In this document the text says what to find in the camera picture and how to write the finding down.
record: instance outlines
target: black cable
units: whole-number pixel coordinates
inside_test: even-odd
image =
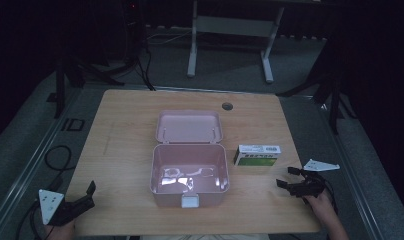
[[[33,210],[33,208],[38,207],[39,206],[39,202],[37,200],[35,200],[35,202],[30,206],[30,208],[28,208],[27,212],[25,212],[24,216],[21,218],[17,230],[16,230],[16,234],[15,234],[15,239],[19,240],[19,235],[21,233],[21,228],[22,225],[25,222],[25,219],[27,218],[28,214]]]
[[[49,162],[49,154],[50,154],[53,150],[58,149],[58,148],[66,149],[66,150],[67,150],[67,153],[68,153],[67,160],[66,160],[66,162],[65,162],[65,164],[64,164],[64,166],[63,166],[62,168],[55,167],[55,166],[53,166],[52,164],[50,164],[50,162]],[[49,190],[54,191],[54,190],[56,190],[56,189],[59,187],[59,185],[60,185],[60,183],[61,183],[61,182],[59,181],[60,176],[61,176],[65,171],[75,169],[75,166],[73,166],[73,167],[68,167],[68,165],[69,165],[70,162],[71,162],[71,158],[72,158],[71,149],[70,149],[68,146],[66,146],[66,145],[54,146],[54,147],[50,148],[49,150],[47,150],[47,152],[46,152],[46,154],[45,154],[45,156],[44,156],[44,161],[45,161],[47,167],[49,167],[49,168],[52,169],[52,170],[55,170],[55,171],[58,171],[58,172],[59,172],[59,173],[56,175],[55,179],[50,183],[50,185],[49,185],[49,187],[48,187]],[[16,239],[16,240],[19,240],[19,236],[20,236],[20,233],[21,233],[21,228],[22,228],[22,226],[24,225],[24,222],[25,222],[25,219],[27,218],[27,216],[29,217],[30,227],[31,227],[31,230],[33,231],[34,238],[37,239],[37,240],[41,240],[41,239],[42,239],[42,238],[40,237],[38,231],[37,231],[37,228],[36,228],[36,226],[35,226],[35,221],[34,221],[34,220],[35,220],[36,211],[37,211],[37,209],[38,209],[39,207],[40,207],[40,202],[39,202],[38,198],[36,198],[36,199],[34,200],[33,204],[30,206],[30,208],[27,209],[26,213],[25,213],[24,216],[21,218],[21,220],[20,220],[20,222],[19,222],[19,224],[18,224],[18,227],[17,227],[17,230],[16,230],[16,235],[15,235],[15,239]]]
[[[143,82],[149,88],[149,90],[156,91],[155,87],[153,87],[153,85],[150,83],[148,73],[147,73],[147,71],[145,71],[143,69],[142,63],[140,62],[139,58],[137,59],[137,63],[139,65],[140,71],[142,72],[141,74],[139,74],[139,72],[136,71],[137,74],[139,74],[139,76],[143,79]]]
[[[29,215],[29,217],[30,217],[30,227],[31,227],[31,230],[33,231],[34,239],[35,240],[42,240],[42,238],[40,237],[40,234],[37,231],[36,224],[34,222],[34,217],[35,217],[35,214],[36,214],[36,210],[38,208],[39,208],[39,205],[35,206],[33,208],[33,210],[31,211],[30,215]]]
[[[336,202],[336,198],[335,198],[333,186],[332,186],[332,184],[331,184],[329,181],[327,181],[327,180],[326,180],[326,189],[327,189],[327,191],[330,193],[330,197],[332,198],[332,199],[331,199],[331,202],[332,202],[333,209],[334,209],[334,211],[336,212],[336,215],[339,215],[339,209],[338,209],[338,207],[337,207],[337,202]]]
[[[68,152],[67,161],[65,162],[65,164],[64,164],[64,166],[63,166],[62,168],[54,167],[53,165],[51,165],[51,164],[49,163],[49,158],[48,158],[49,154],[50,154],[53,150],[58,149],[58,148],[66,149],[67,152]],[[71,162],[71,157],[72,157],[71,149],[70,149],[68,146],[65,146],[65,145],[58,145],[58,146],[55,146],[55,147],[50,148],[50,149],[46,152],[46,154],[44,155],[44,162],[46,163],[47,167],[49,167],[50,169],[55,170],[55,171],[58,171],[58,172],[59,172],[59,173],[58,173],[58,176],[59,176],[59,175],[61,175],[61,174],[62,174],[63,172],[65,172],[65,171],[75,169],[75,166],[74,166],[74,167],[68,167],[69,163]]]
[[[148,60],[148,64],[146,65],[145,76],[146,76],[146,80],[152,86],[152,84],[150,83],[150,80],[149,80],[149,66],[150,66],[150,63],[151,63],[151,60],[152,60],[152,53],[149,51],[148,48],[146,48],[146,53],[149,55],[149,60]]]
[[[44,240],[49,239],[50,234],[52,234],[53,229],[55,229],[55,226],[52,226],[52,229],[50,229],[50,232],[47,234],[47,236],[44,238]]]

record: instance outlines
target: wooden table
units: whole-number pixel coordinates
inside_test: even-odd
[[[222,104],[233,104],[231,111]],[[150,186],[158,115],[162,110],[214,110],[220,115],[230,189],[221,205],[162,208]],[[239,144],[279,145],[272,167],[234,166]],[[96,207],[76,222],[78,235],[167,235],[316,232],[309,206],[276,186],[296,182],[301,167],[279,99],[273,95],[108,90],[71,180],[67,200],[83,196],[91,180]]]

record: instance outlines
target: round hole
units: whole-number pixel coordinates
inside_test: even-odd
[[[223,103],[222,107],[223,107],[224,110],[230,111],[230,110],[233,109],[233,104],[225,102],[225,103]]]

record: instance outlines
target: pink plastic container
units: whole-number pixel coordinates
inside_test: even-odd
[[[158,119],[150,188],[156,204],[196,208],[219,205],[229,189],[217,112],[166,110]]]

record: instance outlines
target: container latch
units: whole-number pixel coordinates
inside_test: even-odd
[[[199,207],[199,195],[197,193],[185,193],[181,196],[182,208],[198,208]]]

